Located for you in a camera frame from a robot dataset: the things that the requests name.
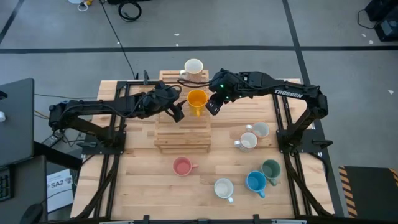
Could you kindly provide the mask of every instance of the cable coil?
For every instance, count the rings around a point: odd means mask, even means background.
[[[133,6],[136,6],[138,8],[138,15],[136,17],[131,17],[131,16],[129,16],[129,14],[127,14],[126,12],[123,11],[123,6],[125,6],[127,4],[132,4]],[[118,11],[119,11],[119,16],[122,18],[122,20],[124,20],[126,22],[136,21],[138,18],[141,17],[141,13],[142,13],[142,9],[141,9],[140,5],[138,5],[138,3],[136,3],[135,1],[132,1],[132,0],[122,2],[119,5]]]

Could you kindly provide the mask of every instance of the white paper sign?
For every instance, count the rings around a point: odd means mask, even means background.
[[[73,179],[69,169],[47,176],[47,212],[73,203],[72,184]]]

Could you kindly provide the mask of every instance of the light blue mug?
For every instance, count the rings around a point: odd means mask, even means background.
[[[262,172],[259,171],[252,171],[246,177],[244,182],[245,186],[254,192],[257,192],[260,197],[265,198],[266,195],[264,193],[264,189],[267,186],[267,178]]]

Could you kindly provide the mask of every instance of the keyboard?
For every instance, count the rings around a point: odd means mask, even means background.
[[[0,202],[14,196],[11,171],[10,167],[0,168]]]

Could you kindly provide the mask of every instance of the white cup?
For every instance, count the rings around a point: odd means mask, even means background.
[[[201,81],[203,63],[198,59],[190,59],[185,62],[184,70],[180,71],[180,78],[192,81]]]
[[[268,124],[264,122],[257,122],[253,126],[246,125],[246,130],[254,133],[258,138],[264,138],[269,134]]]
[[[220,198],[227,199],[230,203],[234,201],[231,197],[232,193],[234,192],[234,185],[229,179],[218,179],[214,184],[214,191]]]
[[[6,115],[4,112],[0,111],[0,122],[6,121]]]
[[[250,152],[257,146],[257,136],[251,132],[241,135],[241,139],[234,142],[234,145],[243,152]]]

